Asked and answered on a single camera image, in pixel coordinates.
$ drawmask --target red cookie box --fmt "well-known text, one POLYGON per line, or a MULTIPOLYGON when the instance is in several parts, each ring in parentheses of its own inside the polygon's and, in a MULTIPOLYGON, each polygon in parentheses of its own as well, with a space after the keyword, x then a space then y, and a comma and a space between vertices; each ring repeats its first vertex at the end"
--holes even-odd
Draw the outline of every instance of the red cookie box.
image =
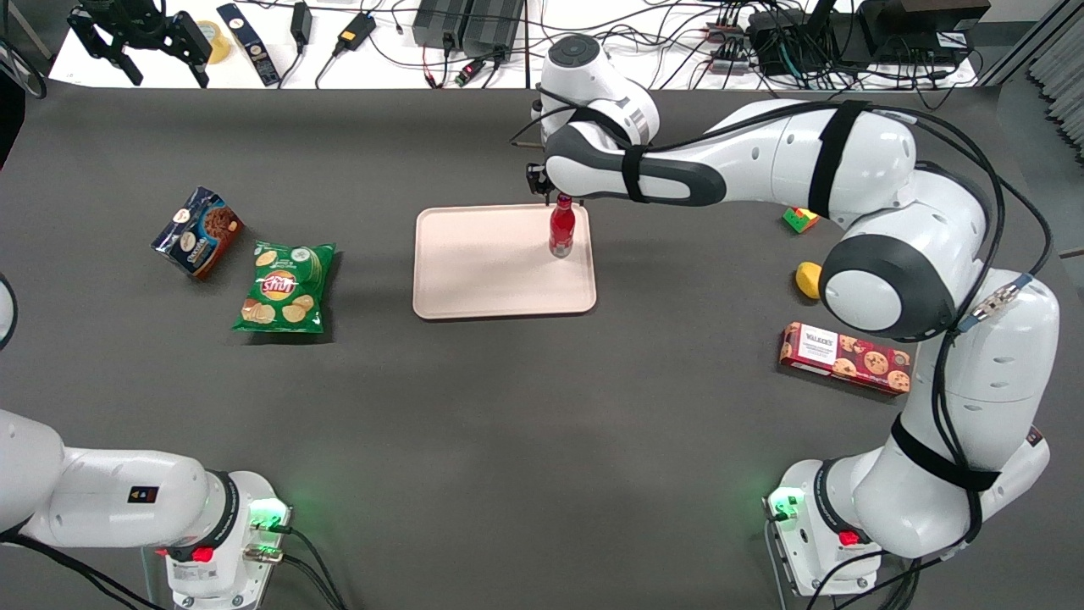
POLYGON ((779 364, 900 395, 911 391, 911 355, 801 323, 783 332, 779 364))

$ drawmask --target chip bag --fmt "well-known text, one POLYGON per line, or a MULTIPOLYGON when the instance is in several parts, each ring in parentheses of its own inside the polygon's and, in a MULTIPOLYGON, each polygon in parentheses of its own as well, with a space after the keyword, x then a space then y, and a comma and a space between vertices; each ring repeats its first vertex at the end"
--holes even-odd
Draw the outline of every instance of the chip bag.
POLYGON ((256 281, 233 330, 323 333, 320 297, 335 244, 312 247, 256 242, 256 281))

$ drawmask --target tape roll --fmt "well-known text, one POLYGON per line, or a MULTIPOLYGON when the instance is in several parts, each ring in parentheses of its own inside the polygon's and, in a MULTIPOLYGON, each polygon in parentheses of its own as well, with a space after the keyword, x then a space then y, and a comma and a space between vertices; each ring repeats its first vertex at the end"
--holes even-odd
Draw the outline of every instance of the tape roll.
POLYGON ((196 25, 199 26, 199 31, 203 33, 204 38, 210 42, 210 59, 207 60, 207 63, 217 64, 224 60, 230 54, 230 41, 222 36, 222 30, 219 29, 218 24, 215 22, 196 22, 196 25))

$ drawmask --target green light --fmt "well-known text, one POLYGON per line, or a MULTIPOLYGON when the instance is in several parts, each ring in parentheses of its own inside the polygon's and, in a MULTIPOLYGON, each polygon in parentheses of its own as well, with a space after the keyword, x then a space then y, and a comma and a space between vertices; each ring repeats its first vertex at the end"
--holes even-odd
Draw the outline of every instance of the green light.
POLYGON ((775 509, 775 515, 786 519, 798 517, 798 508, 805 498, 805 492, 795 488, 779 488, 767 496, 767 504, 775 509))
POLYGON ((279 498, 253 501, 248 507, 248 518, 253 525, 279 525, 286 520, 289 509, 279 498))

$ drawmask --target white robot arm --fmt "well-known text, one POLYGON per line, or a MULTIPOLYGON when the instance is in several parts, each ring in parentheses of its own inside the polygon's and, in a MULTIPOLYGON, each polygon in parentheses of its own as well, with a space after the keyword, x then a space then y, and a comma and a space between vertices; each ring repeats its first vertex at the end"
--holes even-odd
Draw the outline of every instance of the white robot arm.
MULTIPOLYGON (((0 275, 0 347, 15 300, 0 275)), ((253 472, 215 472, 153 451, 65 447, 48 426, 0 411, 0 543, 155 547, 177 608, 254 610, 282 558, 291 511, 253 472)))
POLYGON ((1057 348, 1057 299, 1038 280, 1002 269, 990 269, 970 297, 983 268, 984 195, 917 161, 906 117, 773 100, 746 105, 705 137, 648 146, 659 124, 650 95, 579 35, 551 49, 539 90, 545 170, 560 191, 686 206, 809 207, 846 229, 824 261, 825 307, 875 337, 926 340, 883 447, 799 463, 765 499, 798 593, 868 590, 879 556, 823 581, 881 548, 920 558, 960 544, 972 525, 960 485, 979 494, 981 522, 1037 480, 1049 450, 1031 424, 1057 348), (939 334, 968 299, 969 308, 998 311, 954 338, 945 368, 947 411, 970 467, 960 469, 938 432, 931 398, 939 334))

